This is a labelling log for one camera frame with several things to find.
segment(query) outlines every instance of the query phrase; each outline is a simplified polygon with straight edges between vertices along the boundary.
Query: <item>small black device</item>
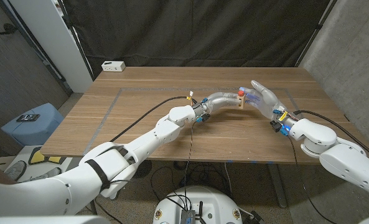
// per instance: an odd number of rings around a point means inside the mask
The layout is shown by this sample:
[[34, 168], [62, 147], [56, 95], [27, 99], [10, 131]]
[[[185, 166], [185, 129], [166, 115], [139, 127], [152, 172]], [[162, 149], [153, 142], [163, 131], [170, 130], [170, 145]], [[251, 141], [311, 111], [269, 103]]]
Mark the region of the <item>small black device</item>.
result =
[[39, 117], [40, 114], [24, 114], [17, 119], [17, 122], [36, 121]]
[[275, 121], [270, 121], [271, 126], [273, 127], [274, 131], [277, 133], [281, 130], [281, 124]]

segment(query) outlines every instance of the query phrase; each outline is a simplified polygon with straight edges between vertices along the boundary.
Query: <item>black curtain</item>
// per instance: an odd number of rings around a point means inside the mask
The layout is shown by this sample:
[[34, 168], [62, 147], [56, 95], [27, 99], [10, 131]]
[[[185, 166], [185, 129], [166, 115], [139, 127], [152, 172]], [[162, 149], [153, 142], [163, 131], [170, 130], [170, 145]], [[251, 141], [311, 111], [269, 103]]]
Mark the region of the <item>black curtain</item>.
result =
[[329, 0], [66, 0], [95, 75], [127, 66], [293, 67]]

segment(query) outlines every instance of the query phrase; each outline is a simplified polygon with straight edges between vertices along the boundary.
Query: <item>robotic arm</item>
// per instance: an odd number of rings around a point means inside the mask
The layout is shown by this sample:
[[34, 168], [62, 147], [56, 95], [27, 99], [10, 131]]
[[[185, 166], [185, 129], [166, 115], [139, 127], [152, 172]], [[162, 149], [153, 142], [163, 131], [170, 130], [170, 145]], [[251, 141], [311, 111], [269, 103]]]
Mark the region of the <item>robotic arm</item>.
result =
[[269, 118], [276, 132], [296, 141], [303, 140], [303, 152], [319, 158], [327, 171], [369, 192], [369, 158], [359, 145], [337, 137], [335, 131], [326, 126], [305, 118], [297, 119], [272, 91], [256, 81], [251, 84], [254, 89], [240, 88], [246, 93], [245, 103]]
[[138, 166], [159, 146], [179, 135], [185, 122], [201, 122], [222, 106], [241, 103], [235, 93], [214, 93], [193, 106], [172, 108], [155, 128], [128, 144], [106, 142], [78, 167], [55, 177], [14, 185], [0, 184], [0, 216], [74, 215], [98, 194], [115, 198]]

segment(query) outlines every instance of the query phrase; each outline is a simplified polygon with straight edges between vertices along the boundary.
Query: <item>transparent robotic hand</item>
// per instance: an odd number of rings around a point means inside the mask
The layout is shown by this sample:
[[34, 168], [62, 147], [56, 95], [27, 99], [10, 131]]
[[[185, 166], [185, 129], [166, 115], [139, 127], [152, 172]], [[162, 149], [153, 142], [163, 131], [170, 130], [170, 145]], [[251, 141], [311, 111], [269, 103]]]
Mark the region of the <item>transparent robotic hand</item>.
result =
[[254, 80], [252, 80], [251, 84], [254, 89], [240, 87], [240, 90], [243, 90], [245, 93], [245, 103], [260, 110], [261, 114], [270, 120], [274, 120], [277, 117], [273, 110], [286, 110], [286, 107], [271, 90]]

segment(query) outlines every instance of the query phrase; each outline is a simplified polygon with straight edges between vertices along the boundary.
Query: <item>table leg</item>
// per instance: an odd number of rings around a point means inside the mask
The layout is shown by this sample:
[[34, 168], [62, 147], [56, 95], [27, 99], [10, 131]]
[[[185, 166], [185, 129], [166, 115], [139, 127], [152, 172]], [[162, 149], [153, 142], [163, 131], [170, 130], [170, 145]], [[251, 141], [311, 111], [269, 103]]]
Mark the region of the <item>table leg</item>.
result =
[[285, 196], [285, 191], [283, 187], [283, 182], [281, 181], [281, 175], [279, 174], [278, 165], [277, 164], [267, 164], [269, 167], [269, 172], [271, 176], [271, 180], [273, 181], [274, 189], [276, 191], [278, 206], [280, 208], [287, 207], [287, 201]]

